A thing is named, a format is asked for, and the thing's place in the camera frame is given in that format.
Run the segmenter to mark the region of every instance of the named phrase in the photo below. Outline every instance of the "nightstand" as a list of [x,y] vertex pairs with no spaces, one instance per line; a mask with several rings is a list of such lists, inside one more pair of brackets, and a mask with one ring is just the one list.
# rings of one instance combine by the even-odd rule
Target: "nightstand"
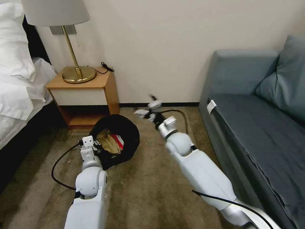
[[[105,72],[102,67],[95,68]],[[113,72],[101,74],[88,82],[66,83],[62,72],[47,85],[69,129],[92,128],[105,115],[119,114],[119,97]]]

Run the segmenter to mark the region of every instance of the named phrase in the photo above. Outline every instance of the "wall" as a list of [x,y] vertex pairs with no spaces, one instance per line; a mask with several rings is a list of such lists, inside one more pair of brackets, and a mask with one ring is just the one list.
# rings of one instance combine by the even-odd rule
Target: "wall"
[[[122,103],[198,102],[215,49],[282,49],[305,33],[304,0],[85,0],[70,35],[79,64],[115,69]],[[73,65],[63,36],[38,27],[57,70]]]

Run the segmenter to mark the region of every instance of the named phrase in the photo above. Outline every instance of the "sofa cushion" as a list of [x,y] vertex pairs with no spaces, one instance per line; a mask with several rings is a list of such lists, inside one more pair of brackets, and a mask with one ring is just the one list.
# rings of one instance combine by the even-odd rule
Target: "sofa cushion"
[[215,94],[210,99],[287,216],[305,228],[305,129],[255,95]]
[[305,122],[305,38],[288,36],[276,71],[256,94]]

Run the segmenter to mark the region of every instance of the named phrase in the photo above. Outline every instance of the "black headboard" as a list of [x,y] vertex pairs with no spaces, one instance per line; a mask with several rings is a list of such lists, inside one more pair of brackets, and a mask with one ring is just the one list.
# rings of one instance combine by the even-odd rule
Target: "black headboard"
[[45,61],[51,63],[35,26],[29,25],[25,17],[22,26],[29,41],[29,51],[31,57],[40,57]]

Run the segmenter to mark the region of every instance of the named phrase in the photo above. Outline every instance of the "black baseboard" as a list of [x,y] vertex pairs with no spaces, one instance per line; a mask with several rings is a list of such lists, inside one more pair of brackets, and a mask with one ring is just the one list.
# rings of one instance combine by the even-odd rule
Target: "black baseboard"
[[[163,107],[198,107],[198,102],[162,103]],[[120,107],[147,107],[147,103],[120,103]]]

